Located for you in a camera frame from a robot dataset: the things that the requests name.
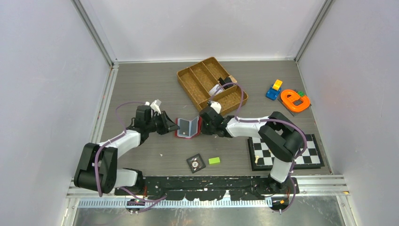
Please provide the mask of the red leather card holder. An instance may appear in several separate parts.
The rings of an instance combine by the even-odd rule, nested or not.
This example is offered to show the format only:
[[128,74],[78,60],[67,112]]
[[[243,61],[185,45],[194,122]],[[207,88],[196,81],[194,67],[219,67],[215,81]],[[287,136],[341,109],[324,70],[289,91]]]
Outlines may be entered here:
[[176,137],[191,139],[201,133],[202,119],[199,116],[192,120],[176,118],[176,124],[179,126],[179,129],[175,131]]

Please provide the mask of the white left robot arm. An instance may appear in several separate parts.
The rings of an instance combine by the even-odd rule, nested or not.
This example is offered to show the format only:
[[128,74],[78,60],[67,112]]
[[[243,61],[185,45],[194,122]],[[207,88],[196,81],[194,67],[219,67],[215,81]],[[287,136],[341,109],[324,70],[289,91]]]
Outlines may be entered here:
[[143,173],[137,169],[119,168],[118,159],[142,145],[153,132],[164,135],[179,126],[156,104],[140,105],[131,124],[119,135],[101,143],[87,143],[82,149],[73,183],[76,187],[95,191],[99,196],[124,188],[133,195],[145,188]]

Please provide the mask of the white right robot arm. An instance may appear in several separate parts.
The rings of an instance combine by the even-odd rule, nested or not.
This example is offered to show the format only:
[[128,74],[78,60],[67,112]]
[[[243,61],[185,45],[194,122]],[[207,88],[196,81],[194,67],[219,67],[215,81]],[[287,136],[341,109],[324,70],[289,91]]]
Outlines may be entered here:
[[199,116],[203,134],[228,138],[255,137],[265,142],[275,157],[267,179],[267,187],[273,193],[281,193],[294,183],[291,174],[295,160],[307,149],[307,140],[304,132],[285,115],[273,112],[258,119],[223,117],[213,107],[207,106]]

